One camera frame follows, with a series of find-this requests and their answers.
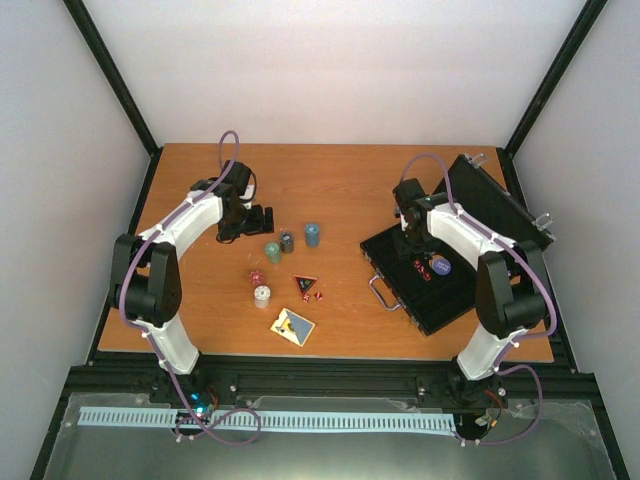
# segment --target red object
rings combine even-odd
[[[249,274],[249,281],[254,287],[264,285],[264,273],[262,273],[260,270],[254,270]]]
[[[429,272],[429,270],[427,270],[427,267],[425,267],[420,260],[415,259],[413,261],[413,266],[418,271],[418,273],[422,275],[422,278],[424,278],[425,281],[428,282],[429,280],[431,280],[431,273]]]

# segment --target white cylinder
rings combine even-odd
[[[253,291],[253,300],[258,308],[266,308],[271,298],[271,289],[265,285],[256,287]]]

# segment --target blue sticker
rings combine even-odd
[[[451,262],[446,258],[436,258],[431,263],[431,268],[438,275],[449,275],[451,273]]]

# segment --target small cylinder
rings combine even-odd
[[[307,247],[317,247],[320,243],[320,227],[315,223],[307,223],[304,227],[304,239]]]
[[[280,263],[280,260],[282,260],[280,245],[276,242],[267,243],[267,246],[264,247],[264,253],[267,254],[267,258],[271,263]]]
[[[271,289],[266,285],[260,285],[253,291],[253,301],[258,308],[266,308],[271,298]]]
[[[280,250],[282,253],[293,253],[293,234],[291,232],[280,234]]]

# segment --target black bracket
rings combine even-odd
[[[215,403],[211,398],[212,394],[217,397],[220,405],[236,405],[238,375],[234,372],[206,369],[197,364],[189,375],[177,375],[177,378],[187,400],[194,407],[207,407],[209,404]],[[182,408],[182,401],[166,371],[158,371],[154,377],[149,401],[169,403]]]
[[[429,408],[435,404],[443,412],[484,411],[492,406],[491,398],[484,391],[498,395],[501,387],[502,379],[496,375],[478,381],[467,380],[455,358],[445,372],[416,377],[418,406]]]
[[[527,240],[514,249],[550,291],[540,248]],[[513,285],[516,276],[520,283]],[[478,258],[476,312],[485,330],[498,338],[521,327],[533,328],[549,314],[538,288],[506,252],[487,252]]]
[[[404,242],[396,245],[398,256],[428,251],[434,238],[427,230],[427,213],[447,202],[445,193],[427,195],[415,178],[403,180],[393,189],[393,197],[402,213],[407,228],[403,229]]]
[[[122,284],[133,257],[144,243],[141,237],[124,234],[116,240],[113,248],[109,303],[118,308]],[[161,327],[171,320],[182,301],[180,270],[176,247],[170,243],[152,243],[137,267],[149,265],[149,275],[133,273],[127,290],[126,318],[139,317]]]
[[[231,243],[240,235],[259,235],[261,233],[273,233],[273,209],[267,207],[264,210],[260,205],[253,205],[247,209],[245,204],[252,199],[243,199],[241,194],[247,190],[249,179],[255,174],[249,167],[240,162],[235,162],[228,175],[218,185],[213,193],[222,199],[222,219],[218,222],[218,235],[216,240],[220,243]],[[192,191],[204,191],[213,185],[216,177],[199,180],[192,187]]]

